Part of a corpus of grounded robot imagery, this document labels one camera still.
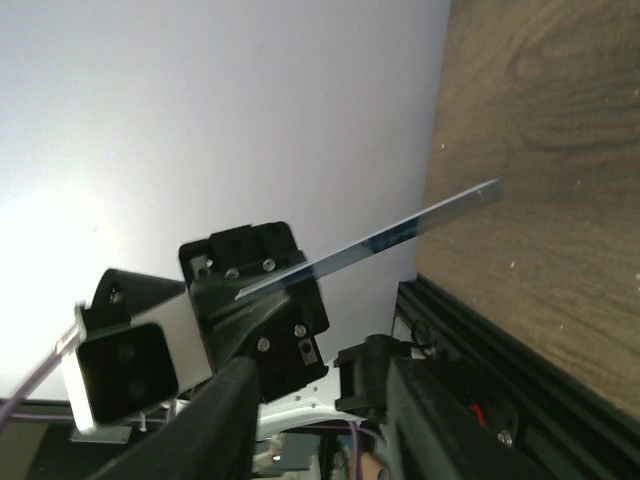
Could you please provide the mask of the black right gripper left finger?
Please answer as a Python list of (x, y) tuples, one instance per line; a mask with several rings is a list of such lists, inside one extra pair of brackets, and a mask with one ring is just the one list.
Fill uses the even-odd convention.
[(248, 479), (261, 400), (255, 361), (231, 361), (161, 431), (91, 475), (93, 479)]

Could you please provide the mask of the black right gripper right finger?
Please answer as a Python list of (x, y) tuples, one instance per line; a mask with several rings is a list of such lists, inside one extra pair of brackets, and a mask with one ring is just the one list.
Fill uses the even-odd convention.
[(501, 444), (417, 360), (394, 359), (387, 379), (393, 479), (548, 479)]

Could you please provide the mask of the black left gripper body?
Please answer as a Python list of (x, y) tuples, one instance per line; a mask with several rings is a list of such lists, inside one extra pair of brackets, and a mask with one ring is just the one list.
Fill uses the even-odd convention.
[(315, 337), (329, 320), (311, 274), (241, 293), (305, 262), (287, 223), (213, 233), (181, 245), (178, 259), (213, 372), (237, 357), (254, 360), (265, 403), (327, 374)]

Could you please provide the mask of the blue credit card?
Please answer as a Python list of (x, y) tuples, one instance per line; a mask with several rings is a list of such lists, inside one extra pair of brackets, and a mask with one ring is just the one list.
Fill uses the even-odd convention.
[(285, 289), (297, 281), (321, 279), (397, 245), (414, 239), (436, 227), (445, 225), (479, 208), (487, 207), (504, 198), (502, 179), (495, 178), (457, 193), (445, 200), (406, 217), (342, 249), (315, 261), (306, 261), (283, 273), (272, 275), (245, 287), (236, 301), (254, 294)]

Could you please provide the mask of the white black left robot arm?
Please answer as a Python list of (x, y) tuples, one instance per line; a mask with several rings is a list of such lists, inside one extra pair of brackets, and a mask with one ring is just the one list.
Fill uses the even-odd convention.
[(389, 358), (410, 349), (372, 335), (327, 366), (316, 342), (329, 328), (318, 282), (412, 239), (417, 224), (401, 221), (314, 262), (285, 222), (241, 226), (182, 245), (178, 258), (213, 371), (237, 357), (253, 359), (266, 405), (333, 377), (339, 395), (331, 413), (382, 420)]

